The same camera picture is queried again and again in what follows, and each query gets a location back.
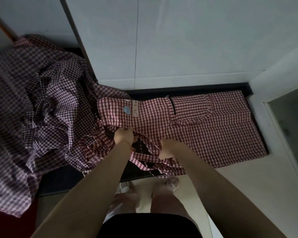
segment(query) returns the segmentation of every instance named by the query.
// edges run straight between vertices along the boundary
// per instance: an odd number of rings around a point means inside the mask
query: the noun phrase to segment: checkered cloth
[[[80,139],[95,130],[103,97],[130,98],[98,85],[83,58],[38,36],[0,52],[1,212],[21,216],[44,173],[68,163],[95,167]]]
[[[267,155],[240,91],[149,101],[103,98],[98,109],[101,120],[94,133],[96,142],[86,151],[90,162],[100,162],[114,147],[112,132],[107,130],[129,126],[151,153],[131,153],[130,160],[142,170],[185,174],[177,161],[159,160],[161,138],[187,144],[214,168]],[[155,164],[149,167],[146,162]]]

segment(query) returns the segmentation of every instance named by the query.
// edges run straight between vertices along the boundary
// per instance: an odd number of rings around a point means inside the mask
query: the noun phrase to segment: foot
[[[130,181],[119,183],[118,191],[119,193],[128,193],[131,192],[133,184]]]
[[[172,176],[172,177],[168,178],[168,180],[165,183],[165,185],[170,186],[171,190],[174,192],[177,188],[179,188],[180,181],[179,181],[179,179],[177,177]]]

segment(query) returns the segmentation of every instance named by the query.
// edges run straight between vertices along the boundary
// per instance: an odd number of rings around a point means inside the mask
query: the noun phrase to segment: tiled floor
[[[202,236],[204,238],[212,238],[210,223],[207,212],[204,209],[195,188],[187,175],[178,176],[180,179],[180,187],[175,191],[175,196],[183,203],[189,215],[198,224]],[[165,183],[166,179],[155,177],[134,180],[136,192],[141,197],[140,207],[137,209],[139,213],[150,212],[151,194],[155,185]],[[54,196],[45,196],[39,199],[39,208],[37,214],[37,227],[42,223],[46,216],[51,212],[54,206],[65,196],[59,194]]]

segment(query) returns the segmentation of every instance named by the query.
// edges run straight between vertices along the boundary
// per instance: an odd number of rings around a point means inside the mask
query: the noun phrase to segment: pocket
[[[205,122],[213,115],[210,95],[194,95],[171,98],[174,108],[173,124],[191,125]]]

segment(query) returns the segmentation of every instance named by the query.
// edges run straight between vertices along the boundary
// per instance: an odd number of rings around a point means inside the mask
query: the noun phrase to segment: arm
[[[223,237],[285,237],[242,192],[186,144],[172,139],[162,139],[161,144],[159,158],[179,161]]]
[[[116,146],[56,205],[32,238],[97,236],[130,157],[132,131],[116,131]]]

